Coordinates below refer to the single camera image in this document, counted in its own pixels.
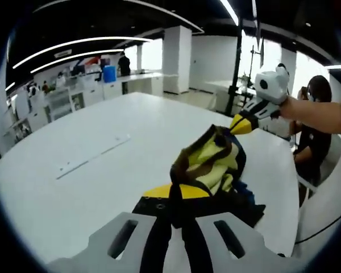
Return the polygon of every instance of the window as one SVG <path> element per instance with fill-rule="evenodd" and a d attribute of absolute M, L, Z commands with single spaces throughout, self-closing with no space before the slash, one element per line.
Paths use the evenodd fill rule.
<path fill-rule="evenodd" d="M 143 44 L 142 69 L 161 70 L 163 64 L 163 40 L 157 39 Z"/>
<path fill-rule="evenodd" d="M 249 76 L 250 74 L 250 65 L 252 58 L 252 47 L 254 46 L 254 51 L 258 52 L 256 38 L 252 36 L 246 36 L 243 33 L 242 39 L 242 54 L 240 58 L 240 67 L 239 67 L 239 77 L 246 74 Z M 255 76 L 260 71 L 273 71 L 281 62 L 282 58 L 282 48 L 280 44 L 264 40 L 264 65 L 261 68 L 261 56 L 260 54 L 254 54 L 252 61 L 252 69 L 251 69 L 251 81 L 254 82 Z"/>
<path fill-rule="evenodd" d="M 130 69 L 138 69 L 138 47 L 135 45 L 133 47 L 128 47 L 125 49 L 125 55 L 130 60 Z"/>
<path fill-rule="evenodd" d="M 302 86 L 307 86 L 311 78 L 317 75 L 322 75 L 330 82 L 328 69 L 305 54 L 297 52 L 296 75 L 294 77 L 292 97 L 297 98 Z"/>

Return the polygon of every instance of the human arm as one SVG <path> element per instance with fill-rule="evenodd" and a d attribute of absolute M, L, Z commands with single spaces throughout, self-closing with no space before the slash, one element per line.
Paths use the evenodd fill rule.
<path fill-rule="evenodd" d="M 302 163 L 312 158 L 312 150 L 309 146 L 304 148 L 301 152 L 294 155 L 295 163 Z"/>
<path fill-rule="evenodd" d="M 300 121 L 324 133 L 341 133 L 341 104 L 298 101 L 288 97 L 280 108 L 281 116 Z"/>
<path fill-rule="evenodd" d="M 302 131 L 302 123 L 299 121 L 289 122 L 289 135 L 296 135 Z"/>

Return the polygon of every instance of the black ceiling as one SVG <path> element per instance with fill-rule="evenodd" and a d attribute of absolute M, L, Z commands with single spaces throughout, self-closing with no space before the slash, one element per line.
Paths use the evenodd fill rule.
<path fill-rule="evenodd" d="M 171 15 L 122 0 L 62 1 L 33 12 L 50 2 L 41 1 L 37 6 L 30 6 L 27 14 L 23 14 L 18 22 L 15 35 L 11 39 L 7 69 L 8 84 L 13 81 L 17 83 L 26 81 L 31 77 L 30 70 L 54 61 L 54 53 L 68 48 L 72 49 L 72 54 L 111 49 L 121 41 L 71 45 L 68 48 L 42 54 L 15 70 L 11 69 L 25 57 L 60 43 L 99 36 L 136 36 L 149 30 L 179 24 L 191 28 L 193 32 L 199 31 Z M 219 0 L 144 0 L 143 2 L 169 11 L 175 10 L 176 14 L 202 27 L 205 35 L 236 35 L 236 27 Z M 229 2 L 243 19 L 253 19 L 252 0 L 229 0 Z M 262 23 L 304 37 L 321 47 L 337 62 L 341 62 L 341 0 L 256 0 L 256 4 L 257 16 Z M 249 33 L 253 32 L 252 29 L 246 30 Z M 278 34 L 268 33 L 268 31 L 263 31 L 262 34 L 280 41 L 286 47 L 305 51 L 322 63 L 330 62 L 318 52 L 303 45 L 292 45 L 290 39 Z"/>

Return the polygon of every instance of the white pillar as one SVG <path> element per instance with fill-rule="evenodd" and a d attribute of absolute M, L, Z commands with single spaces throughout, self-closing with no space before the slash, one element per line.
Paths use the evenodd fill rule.
<path fill-rule="evenodd" d="M 293 51 L 285 49 L 282 47 L 282 60 L 281 62 L 285 65 L 286 70 L 289 72 L 289 94 L 292 95 L 294 77 L 296 75 L 296 65 L 297 65 L 297 54 Z"/>
<path fill-rule="evenodd" d="M 173 93 L 189 89 L 192 31 L 183 26 L 165 30 L 163 42 L 163 74 L 178 75 L 165 77 L 164 90 Z"/>
<path fill-rule="evenodd" d="M 143 45 L 138 45 L 138 50 L 136 51 L 136 60 L 137 60 L 137 70 L 142 70 L 142 54 L 143 54 Z"/>

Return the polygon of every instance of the black pole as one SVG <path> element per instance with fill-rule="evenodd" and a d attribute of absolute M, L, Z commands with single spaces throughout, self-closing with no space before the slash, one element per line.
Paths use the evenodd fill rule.
<path fill-rule="evenodd" d="M 251 64 L 250 64 L 250 73 L 249 73 L 249 80 L 251 79 L 251 71 L 252 71 L 252 62 L 254 61 L 254 46 L 252 46 L 252 51 L 251 51 Z"/>
<path fill-rule="evenodd" d="M 225 115 L 231 116 L 232 104 L 234 103 L 235 94 L 237 91 L 236 84 L 238 82 L 239 75 L 239 66 L 240 66 L 240 57 L 241 57 L 241 42 L 242 42 L 242 30 L 243 30 L 243 20 L 239 18 L 239 29 L 238 29 L 238 42 L 236 45 L 236 60 L 235 60 L 235 69 L 234 69 L 234 77 L 232 79 L 232 85 L 228 88 L 228 102 L 225 110 Z"/>

